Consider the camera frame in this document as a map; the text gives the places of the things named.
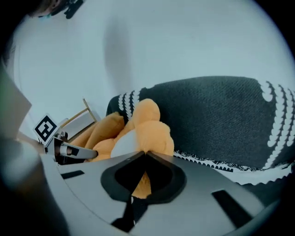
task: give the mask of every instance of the black slot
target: black slot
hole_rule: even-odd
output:
[[[212,193],[236,228],[248,223],[252,217],[224,190]]]
[[[147,153],[146,172],[151,182],[152,191],[152,194],[147,196],[148,204],[170,202],[182,192],[186,185],[186,176],[183,170],[159,157],[156,153]]]
[[[65,173],[65,174],[61,174],[62,178],[63,179],[69,179],[69,178],[73,178],[73,177],[76,177],[76,176],[79,176],[79,175],[82,175],[84,174],[83,171],[73,171],[73,172],[68,172],[68,173]]]
[[[112,222],[112,226],[115,226],[116,228],[128,233],[134,226],[133,219],[134,216],[131,205],[131,198],[129,198],[123,217],[114,220],[114,222]]]
[[[100,182],[109,196],[118,201],[128,202],[144,174],[144,152],[127,154],[130,156],[101,175]]]
[[[70,147],[70,148],[72,150],[71,154],[73,156],[77,156],[78,155],[78,152],[79,152],[79,149],[78,148],[74,148],[74,147]]]
[[[71,164],[83,163],[85,159],[76,159],[76,158],[71,158],[67,156],[56,156],[55,160],[59,165],[71,165]]]

